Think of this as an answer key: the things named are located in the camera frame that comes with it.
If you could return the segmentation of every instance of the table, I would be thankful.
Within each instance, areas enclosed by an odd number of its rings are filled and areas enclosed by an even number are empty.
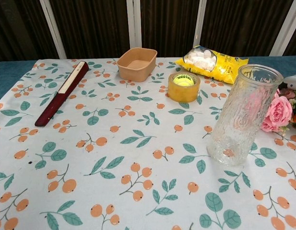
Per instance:
[[[174,60],[157,58],[137,83],[120,79],[117,59],[84,59],[91,70],[48,125],[34,127],[80,60],[37,61],[0,100],[1,228],[296,226],[296,130],[282,146],[259,131],[241,166],[215,162],[206,142],[231,85],[201,77],[196,101],[174,102]]]

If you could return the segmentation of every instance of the teal cloth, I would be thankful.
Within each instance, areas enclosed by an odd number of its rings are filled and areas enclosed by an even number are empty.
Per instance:
[[[0,62],[0,98],[34,65],[36,61]],[[260,64],[278,70],[284,77],[296,74],[296,56],[249,57],[249,64]]]

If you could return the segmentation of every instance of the yellow snack bag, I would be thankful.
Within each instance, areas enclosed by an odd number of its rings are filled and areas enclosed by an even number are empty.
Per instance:
[[[233,84],[239,67],[248,64],[248,58],[231,57],[202,46],[195,46],[175,63],[192,73]]]

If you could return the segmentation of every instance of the textured glass vase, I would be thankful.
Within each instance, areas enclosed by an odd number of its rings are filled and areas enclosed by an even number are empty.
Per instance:
[[[283,76],[261,65],[244,65],[223,106],[207,145],[208,153],[226,165],[246,160]]]

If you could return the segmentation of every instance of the vase rim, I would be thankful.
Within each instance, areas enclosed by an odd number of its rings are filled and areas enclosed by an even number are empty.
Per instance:
[[[268,72],[269,74],[272,74],[274,76],[274,80],[272,82],[266,82],[266,81],[258,81],[255,79],[251,79],[243,73],[243,70],[245,70],[245,69],[261,70],[261,71]],[[283,76],[279,71],[277,71],[273,68],[270,68],[268,66],[257,65],[257,64],[248,64],[248,65],[241,66],[238,69],[238,77],[241,77],[242,79],[244,79],[252,84],[265,86],[265,87],[274,87],[275,85],[278,86],[283,82]]]

